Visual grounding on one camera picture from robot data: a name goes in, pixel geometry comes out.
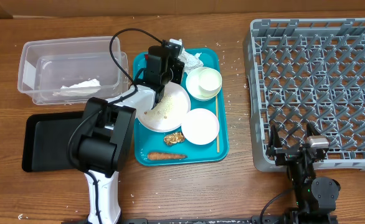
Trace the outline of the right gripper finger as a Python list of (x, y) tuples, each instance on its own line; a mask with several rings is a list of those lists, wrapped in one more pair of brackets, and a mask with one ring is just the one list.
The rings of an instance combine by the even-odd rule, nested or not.
[(315, 128), (313, 123), (306, 124), (306, 136), (319, 136), (320, 132)]
[(277, 128), (273, 124), (270, 128), (270, 137), (268, 139), (266, 155), (275, 156), (276, 150), (282, 150), (282, 143), (278, 135)]

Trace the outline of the white printed paper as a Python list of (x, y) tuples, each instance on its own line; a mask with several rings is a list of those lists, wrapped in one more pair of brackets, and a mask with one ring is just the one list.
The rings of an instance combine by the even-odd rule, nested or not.
[(184, 63), (184, 72), (189, 74), (195, 68), (203, 67), (204, 63), (199, 59), (201, 53), (190, 54), (185, 48), (182, 49), (178, 59)]

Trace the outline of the white cup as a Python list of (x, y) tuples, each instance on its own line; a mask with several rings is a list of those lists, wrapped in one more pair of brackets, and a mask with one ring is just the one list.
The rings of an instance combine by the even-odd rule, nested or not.
[(216, 95), (222, 86), (221, 74), (213, 69), (206, 68), (199, 74), (199, 89), (203, 96)]

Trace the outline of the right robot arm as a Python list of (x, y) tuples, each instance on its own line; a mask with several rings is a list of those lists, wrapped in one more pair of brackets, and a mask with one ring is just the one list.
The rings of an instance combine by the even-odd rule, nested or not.
[(266, 155), (275, 159), (276, 166), (285, 166), (292, 188), (271, 199), (262, 209), (259, 219), (263, 223), (266, 209), (274, 201), (290, 192), (295, 193), (296, 207), (286, 209), (282, 216), (271, 218), (274, 223), (337, 223), (337, 217), (331, 212), (336, 210), (336, 201), (341, 186), (329, 177), (317, 177), (314, 162), (325, 158), (329, 150), (328, 139), (315, 127), (306, 125), (306, 142), (284, 149), (277, 128), (270, 128), (270, 137)]

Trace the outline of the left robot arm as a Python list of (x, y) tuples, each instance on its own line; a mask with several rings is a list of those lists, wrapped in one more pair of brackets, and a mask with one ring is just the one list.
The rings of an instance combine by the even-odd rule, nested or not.
[(87, 101), (67, 144), (69, 162), (88, 182), (90, 213), (85, 223), (120, 221), (118, 174), (129, 155), (135, 119), (161, 102), (169, 82), (181, 83), (182, 51), (182, 45), (172, 42), (151, 46), (146, 66), (137, 71), (128, 91), (109, 100)]

